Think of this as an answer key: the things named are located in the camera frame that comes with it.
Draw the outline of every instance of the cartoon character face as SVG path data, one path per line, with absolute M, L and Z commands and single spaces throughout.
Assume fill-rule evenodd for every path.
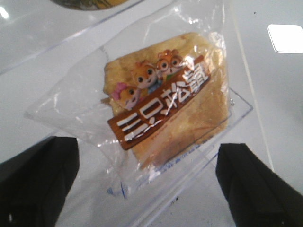
M 158 54 L 157 70 L 159 70 L 163 76 L 164 82 L 166 77 L 170 74 L 174 74 L 182 69 L 183 58 L 179 55 L 178 50 L 165 50 Z
M 136 68 L 131 73 L 139 89 L 149 88 L 157 82 L 156 68 L 147 60 L 136 62 Z
M 123 108 L 131 110 L 140 100 L 140 90 L 126 83 L 118 83 L 112 98 Z

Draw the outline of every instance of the packaged snack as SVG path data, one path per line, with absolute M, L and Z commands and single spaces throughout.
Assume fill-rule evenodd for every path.
M 141 168 L 161 166 L 227 125 L 224 54 L 197 33 L 109 62 L 104 92 L 116 116 L 109 124 Z
M 127 198 L 158 177 L 173 190 L 251 111 L 228 88 L 224 17 L 222 0 L 174 0 L 81 59 L 27 113 L 96 146 L 108 193 Z

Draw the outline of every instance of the clear plastic wrapper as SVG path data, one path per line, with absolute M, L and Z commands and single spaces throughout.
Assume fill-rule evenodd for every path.
M 198 166 L 199 158 L 203 158 L 203 152 L 212 147 L 215 138 L 228 131 L 238 118 L 251 110 L 250 105 L 232 93 L 245 107 L 240 116 L 230 118 L 232 110 L 229 105 L 223 24 L 222 0 L 173 1 L 132 24 L 78 62 L 51 91 L 28 109 L 28 114 L 37 121 L 55 126 L 98 147 L 111 164 L 108 174 L 113 179 L 108 181 L 107 192 L 112 195 L 128 197 L 172 167 L 179 166 L 183 172 L 190 173 Z M 161 61 L 159 53 L 167 50 L 177 50 L 176 55 L 181 58 L 181 70 L 171 79 L 165 78 L 169 74 L 160 72 L 161 65 L 157 66 Z M 163 114 L 161 127 L 133 148 L 124 150 L 121 139 L 117 139 L 108 120 L 114 115 L 142 110 L 148 100 L 157 98 L 157 90 L 144 96 L 141 103 L 127 108 L 118 103 L 112 94 L 116 91 L 121 98 L 122 90 L 127 86 L 136 86 L 132 71 L 136 69 L 136 63 L 142 64 L 146 60 L 154 68 L 157 81 L 161 80 L 158 94 L 170 87 L 172 93 L 174 89 L 180 90 L 175 92 L 179 97 L 189 95 L 184 100 L 173 99 L 176 105 L 163 101 L 159 112 L 167 105 L 168 112 L 173 114 Z M 184 78 L 187 71 L 194 75 L 197 64 L 200 64 L 204 82 L 194 90 L 189 85 L 190 81 Z M 174 80 L 179 77 L 185 81 Z M 172 87 L 178 82 L 182 86 L 188 82 L 187 92 L 181 87 Z M 140 94 L 144 93 L 144 89 L 140 88 Z M 154 127 L 154 122 L 150 122 L 150 126 Z

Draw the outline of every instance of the cartoon eye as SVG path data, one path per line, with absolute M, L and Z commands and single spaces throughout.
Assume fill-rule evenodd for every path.
M 148 75 L 151 75 L 152 73 L 153 73 L 153 70 L 152 70 L 152 69 L 148 69 L 148 70 L 147 70 L 147 74 L 148 74 Z
M 173 67 L 175 68 L 179 68 L 180 67 L 180 62 L 181 62 L 181 59 L 177 59 L 177 58 L 173 58 L 171 60 L 171 64 L 173 65 Z
M 160 69 L 161 71 L 166 71 L 169 68 L 169 62 L 165 59 L 160 60 L 157 63 L 158 69 Z

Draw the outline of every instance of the bread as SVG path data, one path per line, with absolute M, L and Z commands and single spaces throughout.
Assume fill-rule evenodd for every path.
M 228 82 L 223 50 L 211 45 L 197 33 L 183 34 L 109 62 L 105 67 L 104 92 L 111 97 L 110 104 L 114 116 L 120 116 L 130 110 L 113 98 L 117 84 L 138 86 L 134 80 L 137 77 L 132 73 L 136 69 L 136 62 L 145 60 L 154 65 L 156 71 L 160 71 L 161 66 L 157 66 L 160 62 L 158 57 L 168 50 L 178 50 L 183 60 L 197 59 L 202 55 L 204 71 L 209 75 L 209 80 L 161 127 L 132 147 L 141 168 L 163 165 L 194 143 L 205 142 L 227 126 Z M 164 84 L 166 77 L 167 74 L 158 73 L 158 80 L 162 80 Z M 140 95 L 146 95 L 146 90 L 139 91 Z

